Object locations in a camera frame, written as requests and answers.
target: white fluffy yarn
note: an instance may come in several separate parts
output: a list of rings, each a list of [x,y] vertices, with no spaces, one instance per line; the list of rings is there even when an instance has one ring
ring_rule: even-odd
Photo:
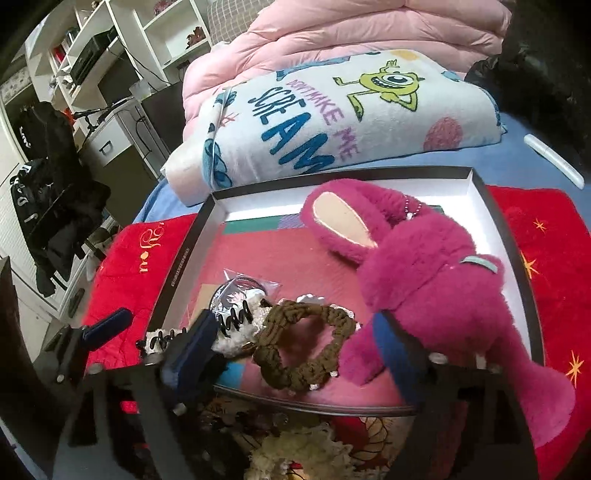
[[[240,330],[232,325],[226,333],[227,338],[221,331],[217,333],[217,339],[213,343],[212,350],[221,353],[226,358],[233,358],[244,353],[242,348],[249,342],[254,343],[256,336],[263,329],[263,324],[267,315],[271,311],[270,307],[261,307],[261,300],[265,297],[262,290],[254,289],[246,292],[246,303],[252,313],[252,323],[244,322],[240,325]],[[235,306],[236,312],[242,310],[242,305]]]
[[[382,480],[387,468],[356,471],[349,456],[352,446],[333,440],[328,424],[302,427],[266,437],[252,452],[245,480],[287,480],[288,467],[299,463],[312,480]]]

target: pink stuffed toy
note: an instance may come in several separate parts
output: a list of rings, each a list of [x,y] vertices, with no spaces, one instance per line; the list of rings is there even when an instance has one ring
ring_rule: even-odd
[[[320,242],[359,264],[373,312],[389,310],[429,351],[478,353],[503,367],[536,447],[564,429],[573,387],[530,360],[501,293],[501,261],[477,255],[463,227],[413,197],[349,179],[317,188],[300,217]],[[383,368],[370,324],[343,346],[339,372],[362,385]]]

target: plush bear ear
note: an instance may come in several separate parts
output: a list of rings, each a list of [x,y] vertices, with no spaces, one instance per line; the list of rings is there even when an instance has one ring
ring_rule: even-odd
[[[343,180],[316,189],[306,199],[300,217],[329,249],[357,263],[391,229],[383,213]]]

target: folded blanket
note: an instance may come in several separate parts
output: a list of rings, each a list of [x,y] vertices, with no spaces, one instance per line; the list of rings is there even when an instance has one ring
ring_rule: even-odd
[[[386,157],[496,143],[492,98],[411,50],[279,70],[226,89],[164,171],[185,205],[212,190]]]
[[[406,48],[466,73],[501,52],[510,19],[498,0],[275,0],[246,33],[189,66],[184,137],[223,87],[310,61]]]

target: tray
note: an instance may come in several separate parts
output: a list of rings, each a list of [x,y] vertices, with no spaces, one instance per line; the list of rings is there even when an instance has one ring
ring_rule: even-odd
[[[371,318],[361,299],[354,267],[327,252],[298,222],[297,214],[308,194],[317,185],[339,178],[372,182],[440,206],[470,232],[478,253],[499,257],[505,266],[503,294],[515,325],[532,359],[543,364],[540,323],[521,254],[496,203],[470,167],[386,167],[318,173],[212,193],[177,254],[148,330],[187,325],[194,316],[200,289],[221,283],[224,268],[281,283],[280,297],[295,299],[313,293],[325,296],[328,303],[353,310],[356,320],[362,323]],[[286,364],[298,364],[302,356],[314,356],[330,336],[328,329],[314,324],[299,327],[293,326],[284,334],[290,337],[281,350]],[[314,413],[414,413],[387,372],[363,387],[339,377],[317,391],[293,396],[266,385],[258,366],[243,359],[229,364],[216,388],[259,403]]]

